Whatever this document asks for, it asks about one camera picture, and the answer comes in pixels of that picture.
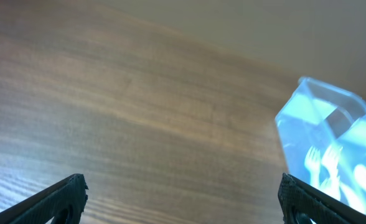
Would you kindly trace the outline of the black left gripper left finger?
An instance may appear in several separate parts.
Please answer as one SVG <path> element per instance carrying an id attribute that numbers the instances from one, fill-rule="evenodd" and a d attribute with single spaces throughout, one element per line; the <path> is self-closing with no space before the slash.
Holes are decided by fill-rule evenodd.
<path id="1" fill-rule="evenodd" d="M 84 175 L 72 174 L 0 212 L 5 223 L 79 223 L 88 200 Z"/>

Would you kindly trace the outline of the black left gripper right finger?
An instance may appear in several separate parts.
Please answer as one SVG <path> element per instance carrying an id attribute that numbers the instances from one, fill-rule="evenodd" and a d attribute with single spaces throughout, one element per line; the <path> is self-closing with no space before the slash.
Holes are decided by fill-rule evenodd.
<path id="1" fill-rule="evenodd" d="M 366 224 L 366 215 L 287 173 L 278 200 L 285 224 Z"/>

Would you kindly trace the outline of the light blue plastic fork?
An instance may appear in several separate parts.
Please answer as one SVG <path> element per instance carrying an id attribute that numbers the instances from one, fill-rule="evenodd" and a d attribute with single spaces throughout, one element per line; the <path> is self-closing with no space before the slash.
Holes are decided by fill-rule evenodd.
<path id="1" fill-rule="evenodd" d="M 319 174 L 321 170 L 321 153 L 311 146 L 305 156 L 304 166 L 310 173 L 310 185 L 319 188 Z"/>

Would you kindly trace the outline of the white plastic fork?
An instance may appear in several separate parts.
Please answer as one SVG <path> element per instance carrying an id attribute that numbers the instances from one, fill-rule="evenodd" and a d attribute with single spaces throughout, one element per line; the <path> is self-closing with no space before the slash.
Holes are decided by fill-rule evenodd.
<path id="1" fill-rule="evenodd" d="M 329 173 L 329 177 L 326 178 L 320 186 L 321 191 L 338 201 L 340 201 L 340 177 L 338 175 L 337 167 L 341 149 L 342 148 L 336 148 L 334 145 L 330 145 L 326 149 L 321 162 Z"/>

